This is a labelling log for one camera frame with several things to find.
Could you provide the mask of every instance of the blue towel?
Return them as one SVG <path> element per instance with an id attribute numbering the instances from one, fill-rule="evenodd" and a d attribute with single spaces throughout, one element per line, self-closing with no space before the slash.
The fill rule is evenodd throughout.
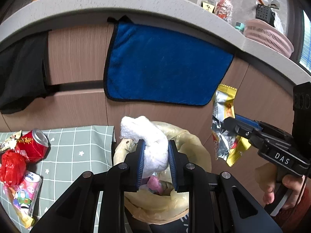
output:
<path id="1" fill-rule="evenodd" d="M 115 101 L 203 106 L 233 55 L 195 37 L 119 22 L 105 64 L 104 89 Z"/>

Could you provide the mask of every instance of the gray speckled countertop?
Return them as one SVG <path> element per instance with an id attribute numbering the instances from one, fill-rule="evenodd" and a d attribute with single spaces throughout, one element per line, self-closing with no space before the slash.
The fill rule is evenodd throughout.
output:
<path id="1" fill-rule="evenodd" d="M 0 25 L 0 43 L 17 31 L 60 14 L 113 9 L 148 12 L 183 21 L 211 32 L 240 50 L 269 64 L 295 84 L 311 77 L 294 62 L 276 51 L 244 37 L 231 25 L 187 0 L 36 0 L 21 8 Z"/>

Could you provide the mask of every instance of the pink plastic basket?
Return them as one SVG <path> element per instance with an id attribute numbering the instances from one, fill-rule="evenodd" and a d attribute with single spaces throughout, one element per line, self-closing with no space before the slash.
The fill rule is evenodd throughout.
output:
<path id="1" fill-rule="evenodd" d="M 244 36 L 259 42 L 289 58 L 294 47 L 285 35 L 259 19 L 245 21 Z"/>

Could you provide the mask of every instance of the red sleeve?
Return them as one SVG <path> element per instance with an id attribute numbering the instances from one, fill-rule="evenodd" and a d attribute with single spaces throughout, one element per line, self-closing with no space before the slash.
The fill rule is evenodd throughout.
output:
<path id="1" fill-rule="evenodd" d="M 286 222 L 282 228 L 283 233 L 292 233 L 304 218 L 305 214 L 310 208 L 310 205 L 311 199 L 309 196 L 309 189 L 306 187 L 301 197 L 301 201 L 297 205 L 296 211 L 291 216 L 290 213 L 293 209 L 281 209 L 280 212 L 275 217 L 273 217 L 273 219 L 280 227 Z"/>

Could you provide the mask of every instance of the plastic-wrapped bottle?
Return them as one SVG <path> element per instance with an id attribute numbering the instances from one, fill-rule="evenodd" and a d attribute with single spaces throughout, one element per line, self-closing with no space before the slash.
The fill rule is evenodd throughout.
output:
<path id="1" fill-rule="evenodd" d="M 219 0 L 216 5 L 215 14 L 231 24 L 233 6 L 231 0 Z"/>
<path id="2" fill-rule="evenodd" d="M 201 0 L 201 7 L 213 13 L 215 8 L 215 0 Z"/>

